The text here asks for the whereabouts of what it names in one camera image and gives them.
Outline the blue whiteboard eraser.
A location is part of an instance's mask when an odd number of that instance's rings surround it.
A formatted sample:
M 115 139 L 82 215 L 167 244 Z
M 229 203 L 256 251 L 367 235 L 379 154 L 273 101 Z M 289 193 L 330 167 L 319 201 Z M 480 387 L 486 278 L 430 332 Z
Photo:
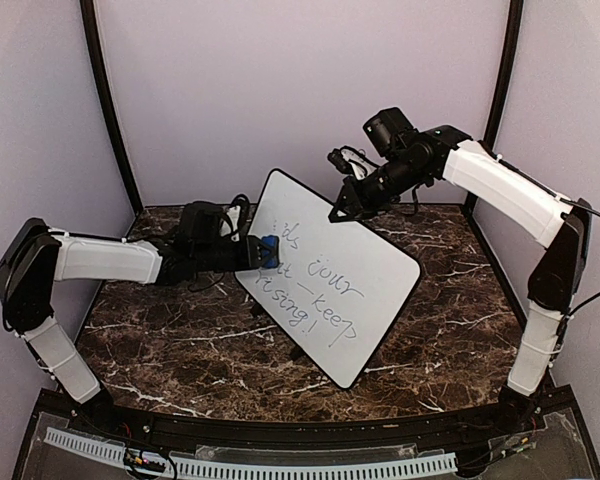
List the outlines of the blue whiteboard eraser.
M 262 267 L 276 268 L 279 265 L 279 237 L 276 235 L 263 236 L 261 242 Z

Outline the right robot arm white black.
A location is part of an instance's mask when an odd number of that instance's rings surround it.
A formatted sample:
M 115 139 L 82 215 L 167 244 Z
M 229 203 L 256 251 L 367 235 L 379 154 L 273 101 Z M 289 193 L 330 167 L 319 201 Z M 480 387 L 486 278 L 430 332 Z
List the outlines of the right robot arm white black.
M 379 111 L 363 130 L 385 162 L 372 162 L 350 146 L 328 154 L 344 176 L 330 222 L 371 219 L 390 210 L 403 193 L 442 180 L 498 210 L 544 249 L 527 283 L 526 326 L 505 387 L 517 395 L 490 413 L 491 426 L 510 434 L 529 416 L 521 396 L 536 393 L 560 352 L 586 264 L 590 206 L 551 190 L 453 126 L 418 130 L 397 107 Z

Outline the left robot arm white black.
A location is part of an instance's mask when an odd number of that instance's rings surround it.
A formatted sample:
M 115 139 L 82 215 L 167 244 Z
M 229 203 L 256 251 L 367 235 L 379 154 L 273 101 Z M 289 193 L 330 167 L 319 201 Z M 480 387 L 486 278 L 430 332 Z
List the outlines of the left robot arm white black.
M 83 405 L 87 425 L 100 436 L 114 435 L 120 412 L 104 400 L 105 387 L 56 320 L 54 285 L 91 279 L 172 286 L 201 273 L 275 268 L 279 239 L 247 234 L 249 210 L 243 194 L 227 206 L 195 201 L 167 233 L 135 241 L 74 234 L 30 218 L 0 260 L 3 327 L 22 338 L 69 397 Z

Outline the white whiteboard black frame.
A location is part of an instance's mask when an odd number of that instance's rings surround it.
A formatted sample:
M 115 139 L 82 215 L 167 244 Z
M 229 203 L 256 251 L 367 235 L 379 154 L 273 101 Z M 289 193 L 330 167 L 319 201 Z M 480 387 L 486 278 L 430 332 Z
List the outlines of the white whiteboard black frame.
M 275 269 L 237 282 L 339 388 L 349 389 L 398 319 L 420 263 L 360 222 L 332 223 L 330 202 L 274 169 L 250 226 L 279 239 Z

